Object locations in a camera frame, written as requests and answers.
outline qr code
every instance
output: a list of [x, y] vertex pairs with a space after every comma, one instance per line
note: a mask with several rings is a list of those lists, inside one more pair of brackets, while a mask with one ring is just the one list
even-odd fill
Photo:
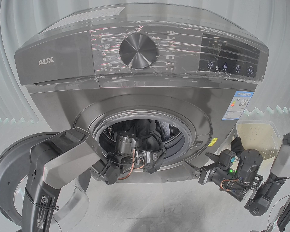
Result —
[[239, 106], [246, 106], [246, 105], [248, 104], [249, 100], [250, 100], [250, 99], [242, 99], [242, 100], [240, 101]]

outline energy label sticker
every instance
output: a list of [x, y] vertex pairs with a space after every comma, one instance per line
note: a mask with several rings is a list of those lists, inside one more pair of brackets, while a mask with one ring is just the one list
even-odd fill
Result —
[[254, 92], [236, 91], [222, 120], [239, 119], [249, 103]]

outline aux logo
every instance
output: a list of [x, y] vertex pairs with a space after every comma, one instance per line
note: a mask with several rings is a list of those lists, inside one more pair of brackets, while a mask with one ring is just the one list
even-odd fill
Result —
[[41, 64], [47, 64], [47, 63], [53, 62], [52, 58], [53, 58], [53, 57], [51, 57], [51, 58], [46, 58], [46, 60], [45, 60], [45, 59], [40, 60], [40, 61], [38, 62], [38, 66], [41, 65]]

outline gray washing machine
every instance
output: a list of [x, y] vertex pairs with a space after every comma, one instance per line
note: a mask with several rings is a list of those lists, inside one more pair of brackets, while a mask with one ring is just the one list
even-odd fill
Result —
[[208, 161], [232, 131], [259, 82], [268, 48], [208, 10], [170, 4], [105, 6], [71, 14], [15, 53], [20, 83], [55, 132], [81, 127], [104, 154], [112, 125], [159, 122], [166, 156], [159, 171], [123, 182], [191, 178], [183, 160]]

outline yellow warning sticker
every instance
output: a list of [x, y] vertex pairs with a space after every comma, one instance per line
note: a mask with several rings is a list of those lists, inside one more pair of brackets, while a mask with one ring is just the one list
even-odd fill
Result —
[[217, 138], [214, 138], [214, 139], [211, 141], [211, 143], [208, 145], [208, 147], [213, 146], [217, 140], [218, 140]]

